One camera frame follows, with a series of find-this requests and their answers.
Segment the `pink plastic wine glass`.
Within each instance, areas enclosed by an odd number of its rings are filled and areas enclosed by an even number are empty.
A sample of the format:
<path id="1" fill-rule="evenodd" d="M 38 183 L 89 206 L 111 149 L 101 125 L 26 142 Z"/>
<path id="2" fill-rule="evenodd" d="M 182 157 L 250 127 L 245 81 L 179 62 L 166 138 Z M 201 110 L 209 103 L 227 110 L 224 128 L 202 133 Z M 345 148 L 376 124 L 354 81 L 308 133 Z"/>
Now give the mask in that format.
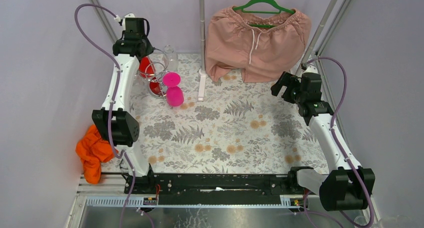
<path id="1" fill-rule="evenodd" d="M 184 102 L 184 94 L 179 87 L 181 77 L 175 72 L 169 72 L 162 79 L 163 84 L 167 87 L 166 101 L 170 106 L 177 107 Z"/>

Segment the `clear wine glass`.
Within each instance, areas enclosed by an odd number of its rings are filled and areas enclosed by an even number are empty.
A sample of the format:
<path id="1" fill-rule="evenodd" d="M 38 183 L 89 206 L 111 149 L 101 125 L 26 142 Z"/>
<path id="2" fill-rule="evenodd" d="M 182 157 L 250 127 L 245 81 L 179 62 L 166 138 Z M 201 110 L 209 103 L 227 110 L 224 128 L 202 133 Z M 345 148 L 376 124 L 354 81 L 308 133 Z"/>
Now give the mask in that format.
<path id="1" fill-rule="evenodd" d="M 179 66 L 178 54 L 171 45 L 166 45 L 163 48 L 163 63 L 166 70 L 170 72 L 177 72 Z"/>
<path id="2" fill-rule="evenodd" d="M 144 92 L 144 79 L 140 75 L 135 75 L 132 82 L 131 95 L 136 96 Z"/>

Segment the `orange cloth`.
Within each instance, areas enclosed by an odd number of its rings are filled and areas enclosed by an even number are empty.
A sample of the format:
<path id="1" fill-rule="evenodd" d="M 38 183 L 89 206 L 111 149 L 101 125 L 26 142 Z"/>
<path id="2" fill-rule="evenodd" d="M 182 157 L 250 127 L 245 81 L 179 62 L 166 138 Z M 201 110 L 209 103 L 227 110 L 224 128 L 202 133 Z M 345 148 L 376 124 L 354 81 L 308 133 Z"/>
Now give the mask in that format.
<path id="1" fill-rule="evenodd" d="M 115 157 L 109 142 L 102 139 L 95 125 L 88 128 L 77 143 L 75 152 L 80 158 L 84 178 L 89 184 L 99 183 L 102 163 L 109 162 Z"/>

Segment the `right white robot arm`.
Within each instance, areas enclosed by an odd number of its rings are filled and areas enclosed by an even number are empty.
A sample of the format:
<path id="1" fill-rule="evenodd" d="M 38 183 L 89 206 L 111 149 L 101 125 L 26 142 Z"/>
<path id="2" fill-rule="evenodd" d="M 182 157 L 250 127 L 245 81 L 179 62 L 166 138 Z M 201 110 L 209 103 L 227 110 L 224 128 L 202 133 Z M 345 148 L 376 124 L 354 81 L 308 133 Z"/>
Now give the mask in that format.
<path id="1" fill-rule="evenodd" d="M 375 174 L 370 168 L 363 168 L 341 137 L 335 124 L 334 111 L 328 102 L 322 100 L 322 80 L 319 74 L 305 72 L 301 77 L 283 72 L 271 87 L 271 93 L 282 94 L 284 101 L 296 104 L 318 140 L 329 168 L 323 175 L 309 167 L 293 168 L 292 177 L 287 179 L 291 193 L 299 194 L 305 188 L 318 195 L 327 211 L 373 209 L 371 194 Z"/>

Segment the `pink drawstring shorts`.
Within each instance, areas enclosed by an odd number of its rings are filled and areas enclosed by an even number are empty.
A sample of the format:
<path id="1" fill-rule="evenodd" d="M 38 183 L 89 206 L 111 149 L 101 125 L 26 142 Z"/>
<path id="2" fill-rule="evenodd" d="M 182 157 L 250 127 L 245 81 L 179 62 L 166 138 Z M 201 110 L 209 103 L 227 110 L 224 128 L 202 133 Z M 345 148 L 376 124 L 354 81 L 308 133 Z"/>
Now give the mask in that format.
<path id="1" fill-rule="evenodd" d="M 245 83 L 271 82 L 302 58 L 309 41 L 310 18 L 294 9 L 261 18 L 232 7 L 216 12 L 205 41 L 205 71 L 217 82 L 233 69 Z"/>

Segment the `red plastic wine glass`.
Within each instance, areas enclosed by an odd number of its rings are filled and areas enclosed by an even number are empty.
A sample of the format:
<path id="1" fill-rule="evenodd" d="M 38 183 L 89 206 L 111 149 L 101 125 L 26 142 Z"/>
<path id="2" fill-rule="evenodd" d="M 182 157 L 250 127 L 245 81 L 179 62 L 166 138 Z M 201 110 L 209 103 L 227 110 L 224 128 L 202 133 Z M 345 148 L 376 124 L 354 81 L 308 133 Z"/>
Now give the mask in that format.
<path id="1" fill-rule="evenodd" d="M 138 74 L 147 81 L 150 94 L 155 97 L 164 97 L 161 84 L 156 78 L 154 62 L 149 57 L 143 57 L 138 67 Z"/>

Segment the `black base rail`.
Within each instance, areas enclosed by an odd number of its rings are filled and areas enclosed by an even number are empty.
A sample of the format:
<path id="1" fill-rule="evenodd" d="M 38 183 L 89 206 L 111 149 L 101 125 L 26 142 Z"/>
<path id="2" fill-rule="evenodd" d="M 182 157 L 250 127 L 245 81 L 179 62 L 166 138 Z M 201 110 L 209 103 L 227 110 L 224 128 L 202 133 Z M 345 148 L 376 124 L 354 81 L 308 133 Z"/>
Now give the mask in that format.
<path id="1" fill-rule="evenodd" d="M 277 205 L 280 196 L 302 197 L 289 174 L 155 173 L 125 179 L 124 193 L 151 194 L 160 205 Z"/>

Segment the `clear glass bottom corner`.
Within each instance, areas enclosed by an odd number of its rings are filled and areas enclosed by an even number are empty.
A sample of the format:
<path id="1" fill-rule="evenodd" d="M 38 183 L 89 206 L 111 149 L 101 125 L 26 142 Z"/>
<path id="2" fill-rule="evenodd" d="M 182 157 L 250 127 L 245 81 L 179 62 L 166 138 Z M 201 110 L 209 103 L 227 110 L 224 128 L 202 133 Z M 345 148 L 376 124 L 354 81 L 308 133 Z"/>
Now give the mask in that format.
<path id="1" fill-rule="evenodd" d="M 364 215 L 358 215 L 355 219 L 354 219 L 354 223 L 355 223 L 355 228 L 359 228 L 359 227 L 364 227 L 365 225 L 367 225 L 369 222 L 369 218 L 365 217 Z"/>

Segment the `chrome wire glass rack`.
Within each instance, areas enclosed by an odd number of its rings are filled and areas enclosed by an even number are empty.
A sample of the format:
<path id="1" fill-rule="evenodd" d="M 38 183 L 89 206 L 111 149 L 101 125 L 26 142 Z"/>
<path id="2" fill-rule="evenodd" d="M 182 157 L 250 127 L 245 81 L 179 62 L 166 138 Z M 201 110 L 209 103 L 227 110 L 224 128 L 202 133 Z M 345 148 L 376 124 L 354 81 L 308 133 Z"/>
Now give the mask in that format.
<path id="1" fill-rule="evenodd" d="M 163 62 L 163 55 L 164 55 L 163 50 L 154 48 L 153 53 L 150 54 L 150 55 L 148 55 L 147 57 L 149 57 L 153 61 L 153 63 L 154 63 L 154 66 L 155 66 L 155 69 L 156 69 L 156 78 L 160 82 L 161 87 L 162 87 L 162 90 L 164 91 L 165 96 L 166 96 L 166 88 L 165 88 L 165 85 L 163 84 L 163 77 L 169 71 L 167 71 L 167 68 L 166 68 L 166 66 L 165 66 L 165 64 Z"/>

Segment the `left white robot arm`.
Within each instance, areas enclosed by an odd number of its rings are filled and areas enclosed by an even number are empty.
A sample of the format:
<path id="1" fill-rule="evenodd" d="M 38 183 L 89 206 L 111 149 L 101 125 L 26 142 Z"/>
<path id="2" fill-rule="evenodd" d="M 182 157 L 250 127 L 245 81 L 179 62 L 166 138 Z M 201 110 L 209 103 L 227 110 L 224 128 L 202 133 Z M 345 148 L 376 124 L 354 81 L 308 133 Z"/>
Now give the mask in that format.
<path id="1" fill-rule="evenodd" d="M 93 110 L 93 122 L 101 137 L 111 145 L 117 158 L 125 158 L 130 174 L 137 176 L 136 187 L 142 193 L 155 188 L 155 180 L 148 175 L 150 165 L 134 147 L 140 134 L 138 121 L 130 114 L 131 91 L 141 60 L 153 52 L 147 39 L 150 31 L 145 18 L 126 15 L 121 25 L 122 37 L 112 47 L 114 64 L 109 90 L 99 110 Z"/>

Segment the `green clothes hanger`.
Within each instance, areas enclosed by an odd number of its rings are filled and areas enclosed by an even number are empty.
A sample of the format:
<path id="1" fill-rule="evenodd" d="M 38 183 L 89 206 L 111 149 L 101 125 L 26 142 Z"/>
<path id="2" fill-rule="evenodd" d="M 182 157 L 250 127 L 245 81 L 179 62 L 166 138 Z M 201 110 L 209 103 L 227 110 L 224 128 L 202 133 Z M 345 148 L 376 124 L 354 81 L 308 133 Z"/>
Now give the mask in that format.
<path id="1" fill-rule="evenodd" d="M 236 6 L 234 11 L 247 14 L 279 15 L 287 13 L 293 15 L 294 10 L 280 6 L 275 0 L 249 0 L 246 4 Z"/>

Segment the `floral table mat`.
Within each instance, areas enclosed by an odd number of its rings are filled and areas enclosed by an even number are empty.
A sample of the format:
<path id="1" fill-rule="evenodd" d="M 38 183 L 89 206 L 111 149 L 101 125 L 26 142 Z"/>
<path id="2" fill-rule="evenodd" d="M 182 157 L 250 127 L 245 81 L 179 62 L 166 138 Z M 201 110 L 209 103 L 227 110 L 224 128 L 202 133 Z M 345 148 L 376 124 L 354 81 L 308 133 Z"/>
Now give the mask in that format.
<path id="1" fill-rule="evenodd" d="M 206 81 L 198 101 L 200 56 L 179 55 L 184 102 L 171 107 L 143 94 L 130 96 L 140 125 L 134 144 L 156 173 L 277 173 L 310 166 L 327 173 L 317 139 L 296 105 L 271 94 L 271 83 L 244 83 L 240 71 Z"/>

